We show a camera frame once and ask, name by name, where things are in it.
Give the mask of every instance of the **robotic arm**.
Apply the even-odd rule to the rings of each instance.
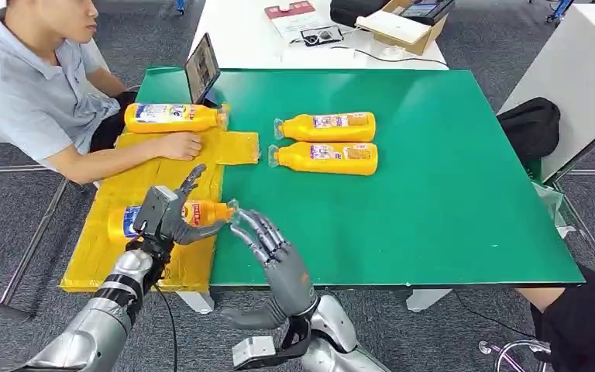
[[[359,345],[354,325],[336,298],[316,295],[304,261],[279,229],[258,212],[240,209],[234,217],[230,229],[263,267],[273,298],[258,310],[228,308],[222,314],[239,329],[274,329],[287,319],[289,322],[278,350],[270,336],[250,337],[234,346],[235,370],[300,358],[302,366],[311,372],[388,372]],[[254,234],[240,226],[243,221]]]
[[[174,244],[190,244],[214,235],[223,225],[196,228],[181,215],[188,194],[197,187],[195,181],[205,169],[205,165],[193,169],[176,191],[165,186],[148,190],[133,223],[139,236],[126,244],[111,273],[65,331],[13,371],[112,370],[144,296],[170,262]]]
[[[216,234],[223,223],[195,228],[181,214],[188,194],[204,171],[193,169],[175,191],[150,188],[133,223],[138,237],[126,244],[85,307],[64,332],[44,350],[13,372],[106,372],[112,370],[143,306],[143,298],[161,279],[175,243],[190,244]],[[250,226],[253,233],[241,227]],[[252,337],[232,348],[234,368],[248,370],[300,358],[312,372],[388,372],[357,342],[352,322],[332,296],[318,297],[300,254],[264,215],[238,210],[230,229],[259,261],[273,292],[262,308],[222,314],[236,328],[289,327],[279,349],[270,336]]]

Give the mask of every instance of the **green table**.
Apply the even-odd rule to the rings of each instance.
[[[139,102],[186,102],[183,71],[148,74]],[[225,69],[213,92],[229,128],[260,134],[256,166],[225,169],[222,200],[268,215],[317,285],[582,282],[469,71]],[[371,177],[267,165],[273,120],[370,111],[380,150]],[[212,286],[265,285],[230,231],[216,243]]]

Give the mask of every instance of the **black pants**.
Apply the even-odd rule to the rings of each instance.
[[[585,284],[567,288],[544,314],[531,307],[537,338],[551,343],[555,371],[595,372],[595,272],[579,269]]]
[[[126,111],[126,106],[135,102],[137,95],[137,92],[125,91],[115,97],[119,103],[119,112],[104,119],[104,121],[99,124],[99,127],[95,130],[95,134],[92,135],[92,141],[90,142],[91,153],[115,147],[117,137],[122,134],[122,131],[124,130],[124,112]]]

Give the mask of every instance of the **papers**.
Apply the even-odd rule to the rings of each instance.
[[[332,23],[323,19],[310,2],[293,2],[288,6],[285,4],[265,8],[266,15],[275,25],[284,41],[289,43],[295,39],[301,39],[300,31],[305,29],[316,29],[318,27],[330,26]]]
[[[367,17],[357,17],[356,25],[409,44],[416,43],[430,30],[430,26],[381,10]]]

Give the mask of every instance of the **cardboard box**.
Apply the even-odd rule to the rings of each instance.
[[[382,8],[382,11],[388,13],[400,13],[404,9],[409,8],[409,6],[413,2],[414,0],[391,0]],[[425,50],[428,49],[430,44],[433,41],[435,41],[437,36],[439,36],[447,18],[448,15],[444,15],[443,18],[439,20],[439,22],[437,22],[434,26],[430,27],[430,30],[428,30],[428,32],[426,32],[423,36],[421,36],[421,38],[416,40],[414,43],[407,43],[404,40],[396,39],[392,36],[388,36],[384,33],[380,33],[372,29],[369,29],[369,31],[373,33],[375,40],[381,43],[385,43],[387,45],[397,45],[399,47],[403,47],[407,52],[411,52],[421,56],[423,55]]]

